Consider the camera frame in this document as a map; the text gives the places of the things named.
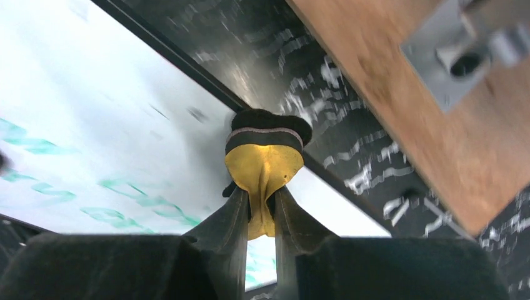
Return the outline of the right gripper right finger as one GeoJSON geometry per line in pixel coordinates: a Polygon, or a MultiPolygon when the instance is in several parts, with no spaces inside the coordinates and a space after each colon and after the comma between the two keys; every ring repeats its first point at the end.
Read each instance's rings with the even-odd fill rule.
{"type": "Polygon", "coordinates": [[[286,187],[274,193],[276,296],[279,299],[316,299],[321,274],[313,254],[332,231],[306,212],[286,187]]]}

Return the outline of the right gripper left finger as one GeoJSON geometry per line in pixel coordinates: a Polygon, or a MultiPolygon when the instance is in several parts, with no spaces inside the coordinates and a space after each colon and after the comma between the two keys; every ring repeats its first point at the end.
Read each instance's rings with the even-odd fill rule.
{"type": "Polygon", "coordinates": [[[182,236],[193,299],[243,298],[248,216],[248,193],[237,187],[223,206],[182,236]]]}

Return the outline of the yellow black whiteboard eraser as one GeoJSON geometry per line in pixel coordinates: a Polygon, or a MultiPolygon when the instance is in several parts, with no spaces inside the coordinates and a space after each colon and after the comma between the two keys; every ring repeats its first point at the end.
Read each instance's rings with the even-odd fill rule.
{"type": "Polygon", "coordinates": [[[247,109],[232,118],[224,159],[231,183],[222,196],[228,198],[236,188],[248,193],[248,239],[275,236],[271,198],[304,166],[303,150],[312,135],[299,116],[247,109]]]}

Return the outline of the small whiteboard black frame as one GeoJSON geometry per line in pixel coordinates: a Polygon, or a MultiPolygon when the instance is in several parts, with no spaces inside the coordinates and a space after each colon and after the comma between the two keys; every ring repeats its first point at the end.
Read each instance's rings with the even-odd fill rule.
{"type": "Polygon", "coordinates": [[[182,234],[225,199],[233,111],[89,1],[1,2],[1,214],[182,234]]]}

